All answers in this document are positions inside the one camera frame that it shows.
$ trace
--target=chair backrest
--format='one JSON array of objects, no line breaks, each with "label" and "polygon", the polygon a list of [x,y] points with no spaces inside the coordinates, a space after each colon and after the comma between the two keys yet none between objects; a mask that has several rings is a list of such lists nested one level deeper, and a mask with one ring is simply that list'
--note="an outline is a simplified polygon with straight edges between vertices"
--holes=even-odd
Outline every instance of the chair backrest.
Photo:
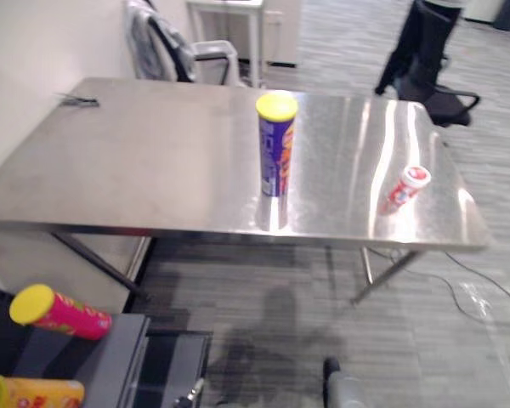
[{"label": "chair backrest", "polygon": [[127,44],[136,77],[194,82],[195,58],[190,44],[145,0],[124,2]]}]

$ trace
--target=white stand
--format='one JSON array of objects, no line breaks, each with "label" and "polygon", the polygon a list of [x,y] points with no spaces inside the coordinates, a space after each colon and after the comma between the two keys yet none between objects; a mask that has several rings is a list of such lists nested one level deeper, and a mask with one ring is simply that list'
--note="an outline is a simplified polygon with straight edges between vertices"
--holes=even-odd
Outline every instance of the white stand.
[{"label": "white stand", "polygon": [[263,52],[263,5],[264,0],[187,0],[194,41],[203,41],[200,12],[245,15],[249,30],[249,66],[252,86],[261,83],[260,64]]}]

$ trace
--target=yellow cylindrical container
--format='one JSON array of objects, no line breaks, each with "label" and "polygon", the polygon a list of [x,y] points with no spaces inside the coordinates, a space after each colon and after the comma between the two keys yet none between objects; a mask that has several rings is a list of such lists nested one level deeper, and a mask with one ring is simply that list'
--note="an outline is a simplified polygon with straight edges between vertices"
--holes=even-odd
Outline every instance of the yellow cylindrical container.
[{"label": "yellow cylindrical container", "polygon": [[84,394],[78,381],[0,376],[0,408],[79,408]]}]

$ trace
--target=white cabinet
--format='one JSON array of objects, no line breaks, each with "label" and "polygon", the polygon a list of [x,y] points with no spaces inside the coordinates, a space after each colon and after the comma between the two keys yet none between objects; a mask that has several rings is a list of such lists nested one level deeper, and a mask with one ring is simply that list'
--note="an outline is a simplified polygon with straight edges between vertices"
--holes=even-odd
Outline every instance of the white cabinet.
[{"label": "white cabinet", "polygon": [[492,22],[499,13],[502,3],[502,0],[471,0],[463,12],[463,17]]}]

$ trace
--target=metal table top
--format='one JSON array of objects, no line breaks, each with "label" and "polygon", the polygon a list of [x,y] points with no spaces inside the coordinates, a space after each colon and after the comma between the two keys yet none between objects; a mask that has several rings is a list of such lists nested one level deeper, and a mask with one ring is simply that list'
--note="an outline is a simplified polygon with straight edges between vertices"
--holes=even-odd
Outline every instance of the metal table top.
[{"label": "metal table top", "polygon": [[[82,81],[72,93],[101,106],[57,107],[0,168],[0,228],[206,231],[417,250],[490,243],[427,113],[413,103],[297,93],[288,202],[269,202],[260,193],[255,111],[264,92]],[[417,163],[433,175],[430,185],[380,215],[402,169]]]}]

